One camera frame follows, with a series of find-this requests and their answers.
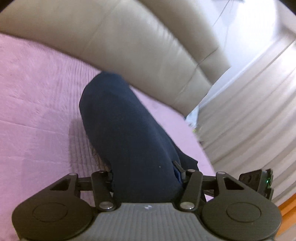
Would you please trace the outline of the beige leather headboard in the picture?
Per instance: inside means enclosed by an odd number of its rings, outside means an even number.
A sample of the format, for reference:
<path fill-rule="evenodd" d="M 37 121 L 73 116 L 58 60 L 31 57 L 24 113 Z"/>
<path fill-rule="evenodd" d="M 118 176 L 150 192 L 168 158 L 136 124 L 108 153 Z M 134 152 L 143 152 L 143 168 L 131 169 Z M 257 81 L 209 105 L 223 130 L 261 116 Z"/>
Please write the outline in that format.
<path fill-rule="evenodd" d="M 1 1 L 1 32 L 42 43 L 188 115 L 229 69 L 205 1 Z"/>

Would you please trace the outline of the pink quilted bedspread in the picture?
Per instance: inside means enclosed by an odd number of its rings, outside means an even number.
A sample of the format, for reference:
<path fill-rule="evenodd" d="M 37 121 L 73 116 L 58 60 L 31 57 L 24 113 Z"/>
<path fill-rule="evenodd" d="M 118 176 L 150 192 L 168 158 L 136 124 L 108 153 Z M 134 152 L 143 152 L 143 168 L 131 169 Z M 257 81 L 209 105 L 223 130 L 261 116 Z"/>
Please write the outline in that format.
<path fill-rule="evenodd" d="M 108 170 L 79 111 L 99 71 L 41 44 L 1 34 L 1 240 L 17 240 L 16 206 L 68 173 Z"/>

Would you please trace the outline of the navy blue garment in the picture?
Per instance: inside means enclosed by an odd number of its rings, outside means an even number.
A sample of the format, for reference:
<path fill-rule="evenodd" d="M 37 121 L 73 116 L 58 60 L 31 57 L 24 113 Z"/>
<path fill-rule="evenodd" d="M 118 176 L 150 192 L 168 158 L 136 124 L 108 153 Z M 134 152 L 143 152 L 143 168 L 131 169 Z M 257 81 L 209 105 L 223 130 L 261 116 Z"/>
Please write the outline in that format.
<path fill-rule="evenodd" d="M 83 90 L 79 109 L 86 135 L 113 173 L 120 202 L 163 203 L 178 199 L 178 166 L 197 169 L 156 122 L 119 75 L 102 72 Z"/>

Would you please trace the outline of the cream window curtain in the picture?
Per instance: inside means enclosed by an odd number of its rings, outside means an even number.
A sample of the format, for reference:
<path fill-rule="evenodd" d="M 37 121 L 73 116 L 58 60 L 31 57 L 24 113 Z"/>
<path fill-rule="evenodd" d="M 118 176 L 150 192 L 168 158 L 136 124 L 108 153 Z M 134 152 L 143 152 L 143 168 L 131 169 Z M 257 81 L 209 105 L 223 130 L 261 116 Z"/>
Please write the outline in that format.
<path fill-rule="evenodd" d="M 295 194 L 295 39 L 283 37 L 201 109 L 197 137 L 215 171 L 273 170 L 273 202 Z"/>

